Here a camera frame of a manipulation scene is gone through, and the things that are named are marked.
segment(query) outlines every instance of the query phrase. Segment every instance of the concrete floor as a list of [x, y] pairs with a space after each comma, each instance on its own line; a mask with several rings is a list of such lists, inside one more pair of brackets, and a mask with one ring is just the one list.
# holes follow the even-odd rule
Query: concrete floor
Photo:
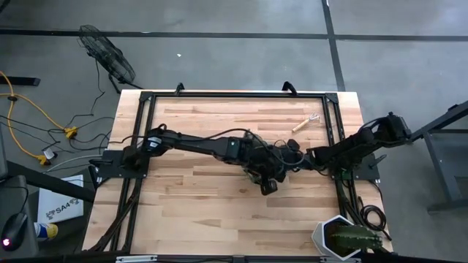
[[[329, 0], [329, 4], [337, 34], [468, 34], [468, 2], [464, 0]], [[75, 30], [87, 23], [108, 31], [326, 33], [320, 0], [16, 0], [0, 14], [2, 28]], [[289, 80], [299, 90], [336, 91], [327, 40], [111, 41], [133, 65], [135, 82], [146, 88], [175, 88], [183, 82], [188, 89], [278, 90]], [[468, 42], [338, 41], [338, 50], [346, 89], [358, 92], [364, 120], [394, 111], [416, 130], [468, 98]], [[41, 105], [59, 123], [87, 113], [99, 94], [94, 60], [76, 37], [0, 36], [0, 69], [9, 75], [40, 77], [39, 87], [17, 87], [16, 92]], [[103, 72], [101, 88], [107, 93], [99, 100], [95, 118], [113, 116], [118, 103]], [[6, 114], [8, 105], [7, 100], [0, 103], [0, 112]], [[53, 128], [30, 110], [30, 105], [20, 101], [13, 118]], [[76, 124], [92, 119], [81, 118]], [[95, 123], [78, 136], [87, 140], [107, 133], [111, 126], [109, 120]], [[49, 140], [46, 134], [24, 130]], [[2, 131], [9, 160], [42, 169], [20, 152], [4, 127]], [[26, 135], [17, 136], [35, 153], [45, 146]], [[90, 153], [96, 151], [61, 153], [58, 161]], [[427, 206], [444, 197], [424, 143], [377, 153], [388, 154], [380, 164], [381, 188], [395, 251], [468, 261], [468, 213], [430, 216], [426, 212]]]

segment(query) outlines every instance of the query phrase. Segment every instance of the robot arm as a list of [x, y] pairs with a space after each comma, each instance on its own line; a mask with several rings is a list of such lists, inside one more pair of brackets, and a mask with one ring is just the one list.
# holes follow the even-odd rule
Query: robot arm
[[306, 153], [300, 151], [295, 140], [276, 146], [249, 130], [233, 130], [242, 130], [245, 134], [243, 137], [202, 138], [168, 130], [162, 124], [148, 132], [141, 147], [127, 146], [121, 164], [125, 169], [138, 169], [142, 156], [161, 156], [170, 149], [207, 154], [226, 164], [242, 166], [252, 182], [260, 185], [262, 194], [267, 195], [277, 190], [276, 182], [282, 183], [288, 171], [328, 169], [333, 174], [352, 169], [378, 148], [402, 145], [411, 136], [403, 118], [393, 113], [361, 127], [356, 134], [336, 145], [309, 148]]

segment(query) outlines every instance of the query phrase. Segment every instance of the wooden workbench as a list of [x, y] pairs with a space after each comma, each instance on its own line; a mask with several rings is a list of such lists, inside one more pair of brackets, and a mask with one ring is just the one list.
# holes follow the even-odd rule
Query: wooden workbench
[[[349, 136], [363, 123], [358, 96], [354, 92], [338, 95]], [[120, 141], [132, 134], [139, 96], [140, 91], [122, 91], [110, 140]], [[320, 120], [292, 134], [291, 129], [312, 112]], [[159, 98], [153, 127], [161, 123], [200, 137], [245, 128], [270, 143], [293, 138], [302, 150], [328, 145], [319, 99]], [[129, 143], [109, 148], [120, 149]], [[94, 245], [115, 218], [122, 181], [111, 179], [97, 190], [83, 249]], [[143, 181], [132, 253], [319, 255], [311, 233], [317, 222], [339, 214], [334, 183], [317, 172], [300, 171], [289, 173], [278, 188], [264, 197], [240, 167], [211, 156], [170, 150], [151, 160]], [[356, 189], [365, 204], [383, 209], [379, 193], [370, 183], [358, 181]], [[385, 247], [391, 249], [386, 240]]]

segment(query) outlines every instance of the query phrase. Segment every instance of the fan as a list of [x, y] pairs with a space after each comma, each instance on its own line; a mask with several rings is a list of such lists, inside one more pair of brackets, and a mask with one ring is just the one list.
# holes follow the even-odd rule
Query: fan
[[121, 92], [117, 88], [113, 77], [122, 84], [143, 89], [133, 84], [135, 71], [125, 59], [122, 51], [112, 44], [107, 37], [104, 37], [101, 31], [91, 25], [80, 26], [80, 41], [88, 55], [96, 59], [109, 72], [109, 80], [118, 94]]

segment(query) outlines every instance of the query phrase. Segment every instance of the fan stand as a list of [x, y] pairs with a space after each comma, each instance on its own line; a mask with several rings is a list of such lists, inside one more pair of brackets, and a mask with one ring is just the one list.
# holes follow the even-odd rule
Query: fan stand
[[[110, 82], [112, 83], [112, 86], [114, 86], [114, 89], [116, 90], [116, 93], [117, 93], [117, 94], [120, 94], [120, 93], [121, 93], [121, 90], [119, 90], [119, 89], [117, 88], [117, 84], [116, 84], [116, 82], [114, 81], [114, 77], [113, 77], [110, 73], [109, 73], [109, 80], [110, 80]], [[118, 81], [118, 83], [120, 83], [120, 84], [127, 84], [127, 85], [130, 85], [130, 86], [135, 87], [135, 88], [138, 88], [138, 89], [143, 89], [143, 88], [141, 88], [140, 86], [135, 85], [135, 84], [133, 84], [133, 83], [128, 83], [128, 82], [122, 81], [122, 80], [117, 80], [117, 81]]]

